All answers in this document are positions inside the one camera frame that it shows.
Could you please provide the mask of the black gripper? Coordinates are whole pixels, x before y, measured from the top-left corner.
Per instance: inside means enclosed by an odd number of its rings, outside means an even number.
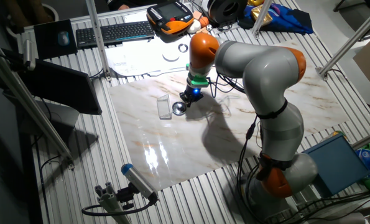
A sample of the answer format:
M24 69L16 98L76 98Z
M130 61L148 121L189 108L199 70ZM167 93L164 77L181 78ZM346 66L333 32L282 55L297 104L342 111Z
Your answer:
M203 98L203 93L200 88L187 86L185 91L180 93L180 98L184 103L191 101L188 104L188 107L190 108L191 105L194 105L198 100Z

